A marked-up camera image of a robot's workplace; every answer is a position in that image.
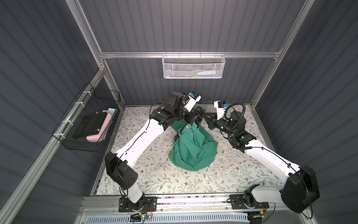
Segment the green trousers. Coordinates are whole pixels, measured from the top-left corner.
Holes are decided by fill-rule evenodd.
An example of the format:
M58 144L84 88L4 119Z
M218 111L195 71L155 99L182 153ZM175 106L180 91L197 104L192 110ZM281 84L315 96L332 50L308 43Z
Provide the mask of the green trousers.
M187 171L199 171L211 165L217 155L218 142L202 126L180 120L175 121L171 128L180 132L169 153L169 159L175 166Z

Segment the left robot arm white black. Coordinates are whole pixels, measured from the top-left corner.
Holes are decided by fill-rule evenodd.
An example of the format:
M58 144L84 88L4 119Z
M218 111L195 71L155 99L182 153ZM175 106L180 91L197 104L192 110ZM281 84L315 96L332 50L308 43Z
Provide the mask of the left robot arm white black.
M175 121L186 119L191 122L196 117L194 106L200 100L201 96L194 91L187 95L171 92L165 103L150 110L144 126L125 146L105 155L107 175L120 186L123 196L136 206L141 206L145 197L137 184L138 173L133 169L138 158Z

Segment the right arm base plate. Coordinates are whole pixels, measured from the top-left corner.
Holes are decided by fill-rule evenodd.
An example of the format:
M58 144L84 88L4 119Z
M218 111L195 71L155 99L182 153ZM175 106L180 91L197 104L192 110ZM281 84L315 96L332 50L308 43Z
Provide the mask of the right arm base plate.
M269 204L267 202L259 203L250 194L231 194L227 202L231 204L232 209L261 209L267 210Z

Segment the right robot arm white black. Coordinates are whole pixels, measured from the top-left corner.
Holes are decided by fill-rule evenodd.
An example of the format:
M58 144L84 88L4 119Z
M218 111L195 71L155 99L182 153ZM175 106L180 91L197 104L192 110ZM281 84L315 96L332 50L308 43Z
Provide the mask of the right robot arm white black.
M227 134L230 145L242 153L246 153L267 167L282 182L280 186L264 186L254 184L244 191L243 201L249 209L253 209L260 203L284 204L295 213L301 213L305 209L312 209L312 204L320 198L320 191L315 171L309 166L299 166L282 156L266 148L254 135L246 131L246 119L242 111L234 110L228 114L228 110L236 104L225 104L216 101L215 113L203 112L202 118L209 129L217 128Z

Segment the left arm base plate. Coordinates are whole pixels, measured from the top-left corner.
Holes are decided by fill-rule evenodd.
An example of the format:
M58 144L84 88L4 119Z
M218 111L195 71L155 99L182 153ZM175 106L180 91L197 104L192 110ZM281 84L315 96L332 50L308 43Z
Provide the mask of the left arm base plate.
M157 209L157 197L141 197L137 203L120 198L118 212L152 212Z

